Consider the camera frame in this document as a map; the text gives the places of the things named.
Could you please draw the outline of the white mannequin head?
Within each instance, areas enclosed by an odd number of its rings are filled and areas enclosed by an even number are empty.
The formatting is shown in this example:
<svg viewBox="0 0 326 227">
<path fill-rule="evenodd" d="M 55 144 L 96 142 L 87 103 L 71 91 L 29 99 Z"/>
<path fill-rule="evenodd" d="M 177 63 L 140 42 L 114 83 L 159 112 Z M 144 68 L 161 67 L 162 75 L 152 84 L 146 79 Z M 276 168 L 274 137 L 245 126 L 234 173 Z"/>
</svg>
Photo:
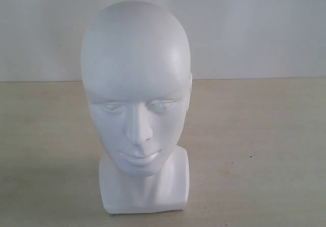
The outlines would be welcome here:
<svg viewBox="0 0 326 227">
<path fill-rule="evenodd" d="M 99 163 L 104 208 L 111 214 L 184 209 L 189 162 L 178 141 L 192 73 L 180 22 L 152 3 L 113 4 L 84 35 L 81 71 L 105 150 Z"/>
</svg>

